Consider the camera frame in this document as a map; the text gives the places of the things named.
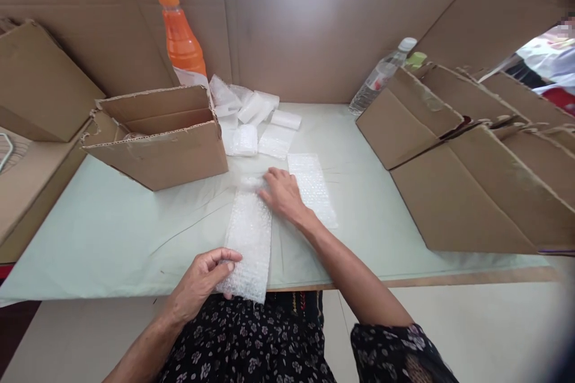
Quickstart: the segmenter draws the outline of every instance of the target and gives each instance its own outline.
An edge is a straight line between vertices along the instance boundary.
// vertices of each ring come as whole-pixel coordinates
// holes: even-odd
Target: white bottle cap
[[[413,47],[417,45],[417,39],[414,38],[405,38],[401,41],[400,46],[398,49],[400,51],[409,52],[413,49]]]

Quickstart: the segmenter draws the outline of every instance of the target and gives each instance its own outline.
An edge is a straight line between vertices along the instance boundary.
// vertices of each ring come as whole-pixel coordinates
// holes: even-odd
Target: floral dress
[[[323,357],[322,292],[268,293],[264,305],[212,295],[176,340],[158,382],[332,383]],[[456,382],[418,325],[357,324],[362,382]]]

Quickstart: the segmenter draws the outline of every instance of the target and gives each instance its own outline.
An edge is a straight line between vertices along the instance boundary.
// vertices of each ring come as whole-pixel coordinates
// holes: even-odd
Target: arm
[[[221,260],[231,262],[219,265]],[[216,284],[233,270],[240,253],[217,248],[198,254],[160,314],[130,346],[104,383],[148,383],[153,381],[184,325],[194,319]]]
[[[389,289],[303,204],[293,175],[270,168],[264,178],[270,191],[261,190],[261,198],[307,238],[360,323],[413,324],[411,316]]]

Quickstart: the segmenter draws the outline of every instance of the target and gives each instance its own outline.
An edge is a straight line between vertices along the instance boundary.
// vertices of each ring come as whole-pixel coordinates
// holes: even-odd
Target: table surface
[[[290,152],[319,155],[339,222],[332,232],[381,280],[457,284],[485,282],[474,274],[510,271],[516,274],[511,281],[551,277],[541,256],[428,250],[346,106],[280,109],[302,116]],[[269,166],[288,168],[287,161],[263,154],[229,157],[228,163],[227,174],[154,193],[87,156],[0,287],[0,305],[169,294],[196,254],[225,244],[239,178],[261,176]],[[328,274],[293,226],[274,217],[271,242],[270,290],[329,287]]]

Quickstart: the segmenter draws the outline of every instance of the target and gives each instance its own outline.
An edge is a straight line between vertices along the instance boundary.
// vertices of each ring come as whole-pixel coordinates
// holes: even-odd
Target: orange bottle
[[[193,35],[180,0],[159,0],[166,26],[168,56],[181,85],[203,85],[208,88],[204,54]]]

